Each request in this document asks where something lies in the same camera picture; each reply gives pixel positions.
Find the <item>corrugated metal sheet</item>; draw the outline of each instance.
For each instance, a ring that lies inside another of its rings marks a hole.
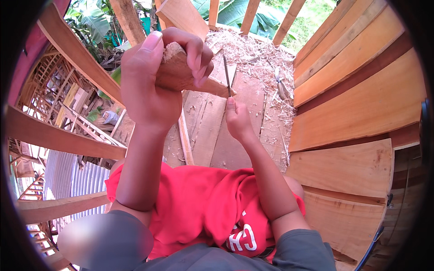
[[[80,169],[76,154],[50,150],[45,170],[43,199],[63,199],[105,191],[104,180],[109,178],[109,174],[108,169],[90,162]],[[104,213],[104,208],[105,206],[100,206],[59,218],[53,220],[53,224],[60,231],[67,223],[77,218]]]

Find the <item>grass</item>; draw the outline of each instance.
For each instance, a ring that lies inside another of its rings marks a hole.
[[[261,0],[261,2],[268,6],[283,6],[288,8],[292,0]],[[298,53],[330,13],[332,13],[335,6],[336,0],[306,0],[289,29],[290,32],[295,34],[297,40],[286,35],[282,44]]]

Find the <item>forearm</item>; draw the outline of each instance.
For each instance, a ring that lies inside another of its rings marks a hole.
[[[252,161],[262,209],[270,221],[298,211],[297,201],[277,166],[252,134],[242,140],[242,145]]]
[[[147,212],[155,204],[166,134],[136,125],[116,190],[116,200],[123,206]]]

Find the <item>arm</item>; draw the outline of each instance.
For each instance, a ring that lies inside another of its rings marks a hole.
[[[271,221],[276,242],[290,230],[309,229],[291,189],[254,133],[246,105],[229,98],[226,122],[230,134],[243,145],[252,161],[261,206]]]
[[[122,100],[135,122],[111,210],[122,210],[149,226],[161,171],[164,140],[181,114],[182,94],[155,87],[164,46],[178,42],[187,52],[195,84],[213,69],[212,51],[198,37],[176,28],[152,32],[122,57]]]

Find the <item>hand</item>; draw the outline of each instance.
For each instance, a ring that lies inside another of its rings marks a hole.
[[[235,102],[232,97],[229,97],[226,102],[226,123],[231,136],[241,144],[246,139],[255,137],[247,106],[243,103]]]
[[[212,51],[201,39],[174,27],[153,31],[146,40],[127,50],[122,57],[121,96],[129,117],[137,125],[167,133],[182,109],[180,92],[155,87],[164,46],[178,42],[187,52],[187,64],[200,86],[212,72]]]

